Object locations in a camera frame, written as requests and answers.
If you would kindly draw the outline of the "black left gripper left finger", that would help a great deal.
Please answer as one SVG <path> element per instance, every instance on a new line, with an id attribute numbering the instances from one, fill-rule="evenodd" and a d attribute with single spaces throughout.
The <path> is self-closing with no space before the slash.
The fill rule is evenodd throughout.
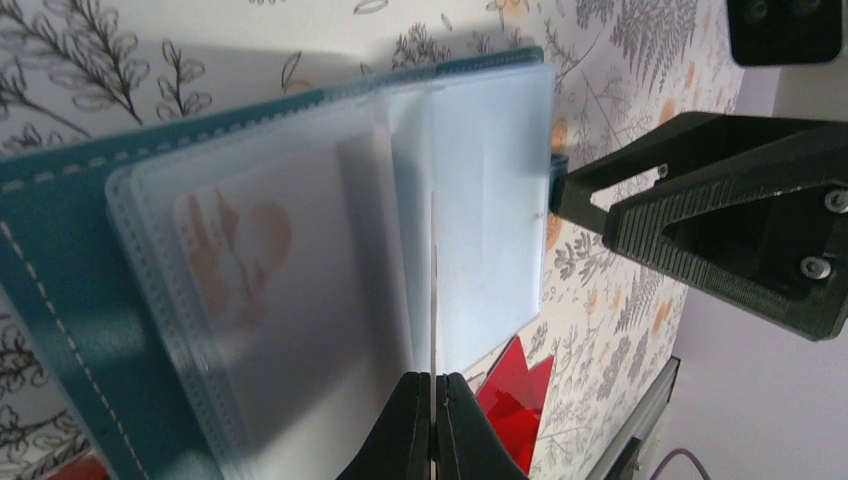
<path id="1" fill-rule="evenodd" d="M 431 378 L 405 373 L 339 480 L 430 477 Z"/>

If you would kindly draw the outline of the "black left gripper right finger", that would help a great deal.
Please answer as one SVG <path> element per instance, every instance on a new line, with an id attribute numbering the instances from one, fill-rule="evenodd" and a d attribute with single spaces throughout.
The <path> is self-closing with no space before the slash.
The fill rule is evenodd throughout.
<path id="1" fill-rule="evenodd" d="M 459 373 L 439 375 L 435 396 L 437 479 L 525 479 Z"/>

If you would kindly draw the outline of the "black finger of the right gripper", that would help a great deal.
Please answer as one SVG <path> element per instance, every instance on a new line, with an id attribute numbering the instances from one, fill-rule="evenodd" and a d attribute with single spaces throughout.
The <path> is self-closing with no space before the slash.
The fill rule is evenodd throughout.
<path id="1" fill-rule="evenodd" d="M 686 112 L 554 178 L 552 212 L 811 341 L 847 319 L 847 125 Z"/>

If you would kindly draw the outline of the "blue leather card holder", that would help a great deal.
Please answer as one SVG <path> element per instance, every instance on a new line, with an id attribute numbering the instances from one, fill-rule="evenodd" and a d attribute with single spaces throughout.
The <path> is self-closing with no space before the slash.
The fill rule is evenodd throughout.
<path id="1" fill-rule="evenodd" d="M 1 287 L 120 479 L 332 479 L 537 316 L 538 47 L 1 163 Z"/>

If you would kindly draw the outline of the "white card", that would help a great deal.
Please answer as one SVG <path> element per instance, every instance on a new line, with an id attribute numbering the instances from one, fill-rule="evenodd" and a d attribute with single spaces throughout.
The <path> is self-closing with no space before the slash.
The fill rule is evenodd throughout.
<path id="1" fill-rule="evenodd" d="M 178 199 L 172 218 L 206 318 L 220 326 L 260 324 L 271 277 L 291 249 L 286 209 L 269 201 L 233 204 L 215 186 Z"/>
<path id="2" fill-rule="evenodd" d="M 437 198 L 436 192 L 430 194 L 430 430 L 428 458 L 430 461 L 429 479 L 438 478 L 438 447 L 436 432 L 437 403 L 437 322 L 438 322 L 438 247 L 437 247 Z"/>

